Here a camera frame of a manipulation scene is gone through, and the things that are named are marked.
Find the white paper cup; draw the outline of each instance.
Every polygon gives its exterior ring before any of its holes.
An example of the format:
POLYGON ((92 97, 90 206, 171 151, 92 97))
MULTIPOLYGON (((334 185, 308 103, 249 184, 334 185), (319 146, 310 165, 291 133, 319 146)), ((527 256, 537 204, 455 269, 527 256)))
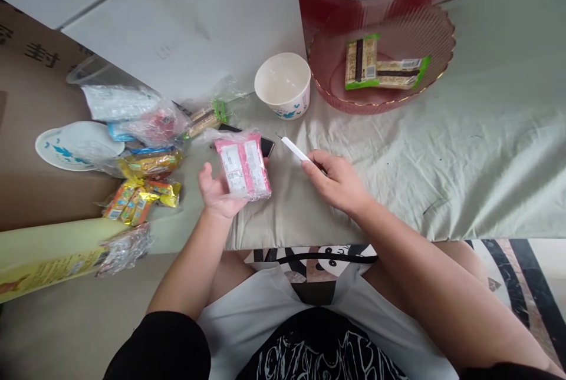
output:
POLYGON ((290 121, 303 116, 311 102, 311 68, 295 53, 279 53, 267 59, 255 74, 259 99, 275 114, 290 121))

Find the table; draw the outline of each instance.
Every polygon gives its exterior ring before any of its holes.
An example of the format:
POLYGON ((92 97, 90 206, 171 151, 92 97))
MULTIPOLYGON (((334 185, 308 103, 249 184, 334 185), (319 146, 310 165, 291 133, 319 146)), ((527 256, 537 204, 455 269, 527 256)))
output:
MULTIPOLYGON (((408 105, 343 114, 312 89, 296 121, 279 120, 254 96, 239 120, 276 141, 273 196, 247 205, 227 249, 359 243, 361 231, 329 208, 275 133, 309 151, 347 157, 376 199, 429 240, 566 237, 566 0, 454 0, 456 26, 445 75, 408 105)), ((153 214, 152 252, 176 252, 202 203, 196 173, 213 150, 193 146, 176 173, 175 214, 153 214)))

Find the orange snack wrapper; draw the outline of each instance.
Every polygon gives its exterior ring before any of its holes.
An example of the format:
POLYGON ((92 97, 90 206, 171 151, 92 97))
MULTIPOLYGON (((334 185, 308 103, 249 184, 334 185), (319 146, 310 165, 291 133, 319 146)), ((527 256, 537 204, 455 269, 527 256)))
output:
POLYGON ((165 181, 146 181, 146 186, 156 193, 168 196, 178 196, 181 191, 181 184, 176 181, 166 183, 165 181))
POLYGON ((106 211, 104 211, 103 217, 117 220, 139 186, 139 183, 135 180, 124 181, 116 192, 112 203, 110 203, 106 211))

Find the yellow candy wrapper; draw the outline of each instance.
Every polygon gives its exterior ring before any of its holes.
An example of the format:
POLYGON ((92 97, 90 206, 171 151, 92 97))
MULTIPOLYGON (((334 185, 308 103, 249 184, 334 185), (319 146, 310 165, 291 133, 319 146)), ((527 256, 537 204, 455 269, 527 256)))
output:
POLYGON ((140 191, 138 197, 136 209, 131 218, 130 225, 133 227, 142 224, 146 220, 149 208, 151 208, 154 201, 159 199, 158 194, 148 191, 140 191))
POLYGON ((130 179, 124 181, 124 183, 122 183, 122 185, 116 192, 116 196, 112 200, 112 203, 110 203, 110 205, 108 205, 108 208, 106 208, 106 211, 104 211, 103 217, 117 220, 140 185, 141 184, 139 184, 139 182, 136 180, 130 179))
POLYGON ((134 216, 134 212, 136 210, 136 206, 139 200, 140 200, 140 189, 137 189, 134 192, 133 196, 131 197, 130 201, 128 202, 128 205, 126 205, 126 207, 122 211, 122 214, 120 215, 120 221, 122 221, 126 225, 131 224, 131 219, 134 216))
POLYGON ((168 194, 162 194, 159 197, 159 202, 163 203, 165 206, 177 207, 179 206, 179 195, 169 196, 168 194))

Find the phone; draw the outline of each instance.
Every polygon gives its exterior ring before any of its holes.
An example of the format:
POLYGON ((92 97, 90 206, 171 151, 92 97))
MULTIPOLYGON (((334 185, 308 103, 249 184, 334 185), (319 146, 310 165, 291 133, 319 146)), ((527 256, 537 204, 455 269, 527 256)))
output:
MULTIPOLYGON (((220 124, 218 131, 231 131, 233 133, 239 133, 240 131, 242 131, 242 129, 228 124, 220 124)), ((261 154, 263 155, 263 157, 269 157, 269 155, 271 155, 271 151, 273 150, 273 147, 275 146, 275 143, 268 138, 262 137, 260 145, 261 145, 261 154)))

